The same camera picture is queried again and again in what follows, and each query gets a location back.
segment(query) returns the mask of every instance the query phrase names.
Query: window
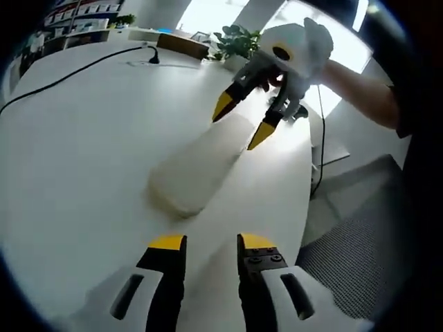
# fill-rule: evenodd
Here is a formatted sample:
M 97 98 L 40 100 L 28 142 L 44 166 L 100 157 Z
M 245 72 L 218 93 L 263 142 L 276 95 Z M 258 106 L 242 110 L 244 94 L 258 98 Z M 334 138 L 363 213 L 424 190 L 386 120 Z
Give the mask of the window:
M 372 51 L 339 22 L 306 3 L 296 0 L 286 1 L 269 20 L 263 30 L 290 23 L 297 23 L 302 26 L 305 17 L 313 19 L 315 22 L 324 25 L 328 29 L 332 36 L 332 40 L 334 41 L 334 50 L 330 57 L 332 60 L 337 61 L 357 73 L 363 72 L 363 69 L 366 67 L 366 64 L 372 55 Z M 320 85 L 320 94 L 323 104 L 323 113 L 326 117 L 341 101 L 341 97 L 324 85 Z M 311 86 L 306 92 L 305 102 L 315 112 L 321 115 L 320 100 L 318 99 L 316 86 Z
M 234 23 L 249 0 L 192 0 L 177 24 L 177 29 L 195 34 L 216 33 Z

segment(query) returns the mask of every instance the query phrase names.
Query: white tabletop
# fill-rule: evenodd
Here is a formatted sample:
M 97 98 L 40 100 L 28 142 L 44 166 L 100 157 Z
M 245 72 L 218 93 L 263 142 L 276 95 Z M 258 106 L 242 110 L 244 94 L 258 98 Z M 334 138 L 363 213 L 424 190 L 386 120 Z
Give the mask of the white tabletop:
M 92 44 L 45 57 L 13 97 L 137 45 Z M 149 170 L 209 128 L 232 74 L 159 52 L 159 66 L 126 64 L 149 59 L 152 50 L 125 53 L 3 112 L 3 254 L 31 303 L 52 318 L 78 310 L 88 290 L 135 264 L 151 240 L 181 232 L 188 235 L 188 262 L 178 331 L 241 331 L 235 235 L 266 236 L 294 263 L 309 203 L 309 123 L 280 124 L 242 154 L 203 212 L 170 220 L 145 196 Z M 254 91 L 237 111 L 258 124 L 266 108 L 265 94 Z

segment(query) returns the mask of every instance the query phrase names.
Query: black cable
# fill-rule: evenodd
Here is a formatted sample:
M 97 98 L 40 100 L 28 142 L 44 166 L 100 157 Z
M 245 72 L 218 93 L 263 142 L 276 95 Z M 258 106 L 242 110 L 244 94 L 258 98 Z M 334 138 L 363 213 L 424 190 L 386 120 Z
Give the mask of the black cable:
M 60 78 L 59 80 L 57 80 L 57 81 L 55 81 L 55 82 L 53 82 L 53 83 L 50 83 L 50 84 L 45 85 L 45 86 L 43 86 L 43 87 L 41 87 L 41 88 L 35 89 L 35 90 L 31 91 L 31 92 L 27 92 L 27 93 L 25 93 L 25 94 L 23 94 L 23 95 L 20 95 L 20 96 L 18 96 L 18 97 L 16 97 L 16 98 L 10 100 L 10 101 L 7 102 L 6 104 L 4 104 L 4 106 L 0 109 L 0 115 L 1 115 L 1 113 L 3 112 L 3 110 L 4 110 L 6 107 L 8 107 L 9 105 L 11 105 L 12 103 L 17 102 L 17 101 L 19 101 L 19 100 L 21 100 L 21 99 L 23 99 L 23 98 L 29 97 L 30 95 L 35 95 L 36 93 L 39 93 L 39 92 L 45 91 L 46 89 L 52 88 L 53 86 L 55 86 L 55 85 L 57 85 L 57 84 L 63 82 L 64 80 L 67 80 L 68 78 L 74 76 L 75 74 L 78 74 L 80 71 L 84 71 L 85 69 L 88 69 L 89 67 L 93 66 L 94 64 L 97 64 L 98 62 L 101 62 L 101 61 L 103 61 L 103 60 L 109 59 L 110 57 L 114 57 L 114 56 L 119 55 L 119 54 L 122 54 L 122 53 L 130 52 L 130 51 L 132 51 L 132 50 L 141 50 L 142 48 L 146 48 L 146 47 L 151 48 L 151 49 L 153 49 L 153 50 L 155 51 L 154 56 L 149 60 L 149 62 L 150 62 L 151 64 L 158 64 L 158 63 L 160 63 L 160 60 L 159 60 L 159 52 L 158 52 L 157 49 L 156 49 L 155 47 L 153 47 L 153 46 L 137 46 L 137 47 L 133 47 L 133 48 L 128 48 L 128 49 L 126 49 L 126 50 L 120 50 L 120 51 L 118 51 L 118 52 L 111 53 L 111 54 L 108 54 L 108 55 L 106 55 L 106 56 L 104 56 L 104 57 L 101 57 L 100 59 L 98 59 L 98 60 L 96 60 L 96 61 L 94 61 L 94 62 L 92 62 L 92 63 L 90 63 L 90 64 L 87 64 L 86 66 L 83 66 L 82 68 L 77 69 L 76 71 L 73 71 L 72 73 L 66 75 L 65 77 Z
M 325 155 L 325 130 L 326 130 L 326 123 L 325 123 L 325 116 L 323 114 L 323 103 L 321 102 L 321 94 L 320 94 L 320 86 L 317 85 L 317 91 L 318 91 L 318 99 L 320 100 L 320 111 L 321 111 L 321 120 L 323 123 L 323 134 L 321 138 L 321 157 L 320 157 L 320 178 L 318 179 L 318 182 L 311 192 L 311 197 L 316 193 L 318 186 L 320 185 L 322 179 L 323 179 L 323 156 Z

